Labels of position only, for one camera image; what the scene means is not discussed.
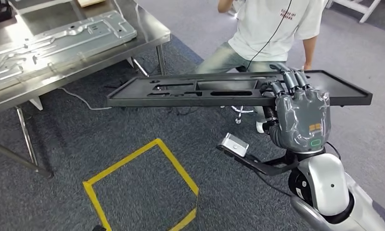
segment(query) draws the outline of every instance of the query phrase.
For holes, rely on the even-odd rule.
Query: person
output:
[[[286,62],[294,39],[303,40],[304,69],[310,70],[320,31],[324,0],[246,0],[237,13],[235,35],[224,42],[195,70],[196,74],[224,73],[237,67],[249,72],[272,71],[271,62]],[[233,0],[219,0],[218,11],[226,13]],[[256,128],[263,133],[262,107]]]

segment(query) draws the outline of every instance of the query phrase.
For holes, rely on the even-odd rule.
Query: metal panel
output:
[[[44,9],[56,4],[68,2],[70,0],[9,0],[10,4],[18,12],[24,14],[39,9]]]
[[[136,37],[116,11],[0,46],[0,90],[84,60]]]

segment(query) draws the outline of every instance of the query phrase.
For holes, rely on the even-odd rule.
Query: white t-shirt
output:
[[[324,0],[292,0],[278,31],[254,61],[286,61],[294,39],[319,34]],[[287,11],[290,0],[246,0],[238,11],[238,31],[230,46],[251,60],[268,42]]]

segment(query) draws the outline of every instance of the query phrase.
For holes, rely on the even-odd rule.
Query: yellow tape square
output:
[[[173,153],[167,148],[167,146],[163,143],[161,139],[155,139],[152,142],[148,143],[147,145],[141,147],[139,150],[133,152],[132,154],[126,156],[119,162],[113,164],[112,166],[108,167],[107,169],[103,170],[96,176],[90,178],[87,181],[82,182],[83,187],[85,188],[86,194],[88,194],[90,201],[92,202],[93,206],[95,207],[96,213],[99,216],[99,219],[101,220],[102,226],[107,231],[112,231],[112,228],[109,225],[109,222],[107,221],[106,215],[104,214],[104,211],[102,209],[102,206],[100,205],[98,198],[96,197],[96,193],[92,188],[92,185],[98,181],[100,181],[102,178],[106,177],[107,175],[111,174],[118,168],[122,167],[123,165],[127,164],[131,160],[135,159],[142,153],[148,151],[149,149],[153,148],[154,146],[158,145],[158,147],[164,152],[166,157],[170,160],[170,162],[173,164],[174,168],[177,170],[177,172],[181,175],[181,177],[184,179],[184,181],[188,184],[192,192],[197,197],[198,202],[198,186],[195,184],[195,182],[191,179],[191,177],[188,175],[188,173],[185,171],[185,169],[181,166],[181,164],[178,162],[178,160],[175,158]],[[188,223],[190,223],[197,213],[197,202],[195,204],[195,208],[187,214],[186,217],[184,217],[177,225],[175,225],[173,228],[170,229],[170,231],[179,231],[182,228],[184,228]]]

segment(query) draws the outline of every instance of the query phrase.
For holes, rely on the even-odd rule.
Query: stainless steel table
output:
[[[133,0],[119,0],[117,2],[119,8],[113,0],[107,0],[93,6],[80,8],[77,2],[73,0],[22,15],[16,15],[15,18],[0,23],[0,45],[17,41],[21,38],[29,38],[45,31],[111,10],[121,12],[125,19],[138,31],[138,35],[134,40],[123,45],[0,90],[0,112],[12,107],[17,107],[19,104],[27,101],[31,101],[41,110],[40,95],[126,59],[130,64],[141,69],[146,75],[147,73],[139,63],[133,59],[133,56],[149,49],[156,48],[160,71],[161,74],[165,75],[162,44],[170,41],[169,29]],[[47,175],[48,173],[44,173],[44,170],[38,167],[37,158],[25,126],[24,115],[18,107],[17,113],[33,165],[31,166],[24,160],[18,158],[13,159],[38,173],[42,173],[42,175]],[[2,152],[2,150],[4,151],[5,149],[0,148],[0,153],[10,156],[10,150],[4,152]]]

